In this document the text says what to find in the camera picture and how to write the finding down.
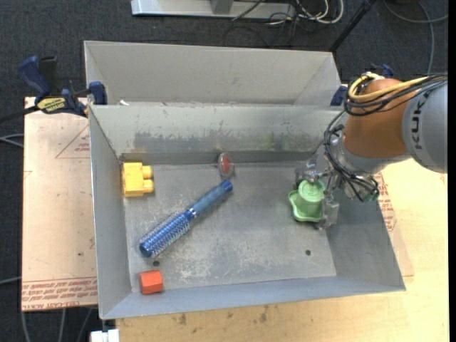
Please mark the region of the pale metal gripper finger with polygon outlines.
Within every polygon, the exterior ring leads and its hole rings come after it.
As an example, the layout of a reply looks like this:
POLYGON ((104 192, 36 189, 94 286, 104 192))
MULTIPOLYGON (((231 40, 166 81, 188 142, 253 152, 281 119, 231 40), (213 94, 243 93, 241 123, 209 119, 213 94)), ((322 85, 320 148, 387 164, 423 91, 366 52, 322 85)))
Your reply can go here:
POLYGON ((333 193, 325 190, 321 201, 321 220, 318 223, 319 229, 328 229, 337 223, 339 202, 334 198, 333 193))
POLYGON ((303 181, 314 183, 320 177, 317 170, 311 168, 299 167, 295 171, 295 183, 300 185, 303 181))

